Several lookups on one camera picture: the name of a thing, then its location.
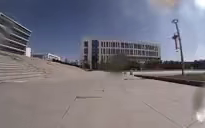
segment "building facade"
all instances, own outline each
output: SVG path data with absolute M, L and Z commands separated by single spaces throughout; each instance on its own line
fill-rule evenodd
M 54 55 L 54 54 L 51 54 L 51 53 L 33 54 L 32 56 L 40 58 L 40 59 L 44 59 L 44 60 L 53 60 L 53 59 L 55 59 L 55 60 L 61 61 L 61 57 L 59 57 L 57 55 Z
M 117 54 L 124 54 L 139 63 L 161 59 L 160 45 L 146 41 L 84 40 L 81 43 L 82 63 L 88 63 L 91 69 L 97 69 L 99 63 L 109 62 Z
M 0 50 L 25 55 L 31 31 L 0 13 Z

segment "sky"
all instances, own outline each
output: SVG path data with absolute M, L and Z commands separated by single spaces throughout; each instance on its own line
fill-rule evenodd
M 0 0 L 0 12 L 32 30 L 34 53 L 69 59 L 93 38 L 159 43 L 162 60 L 180 60 L 171 38 L 178 18 L 185 60 L 205 59 L 205 0 Z

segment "grass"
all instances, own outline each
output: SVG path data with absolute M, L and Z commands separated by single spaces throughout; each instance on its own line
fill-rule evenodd
M 167 77 L 175 78 L 175 79 L 205 81 L 205 73 L 203 73 L 203 74 L 186 74 L 185 76 L 175 75 L 175 76 L 167 76 Z

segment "lamp post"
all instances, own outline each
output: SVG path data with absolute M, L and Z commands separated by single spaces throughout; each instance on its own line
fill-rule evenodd
M 182 70 L 182 75 L 184 75 L 184 55 L 183 55 L 183 50 L 182 50 L 182 44 L 181 44 L 181 35 L 180 35 L 180 31 L 178 28 L 178 19 L 173 19 L 172 23 L 175 24 L 176 29 L 177 29 L 177 34 L 175 34 L 173 36 L 173 39 L 175 40 L 175 43 L 177 43 L 177 39 L 179 40 L 179 46 L 180 46 L 180 54 L 181 54 L 181 70 Z

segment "concrete pavement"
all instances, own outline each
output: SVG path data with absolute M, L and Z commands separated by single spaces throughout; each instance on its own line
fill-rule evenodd
M 67 77 L 1 84 L 0 128 L 180 128 L 195 120 L 198 88 L 105 72 Z

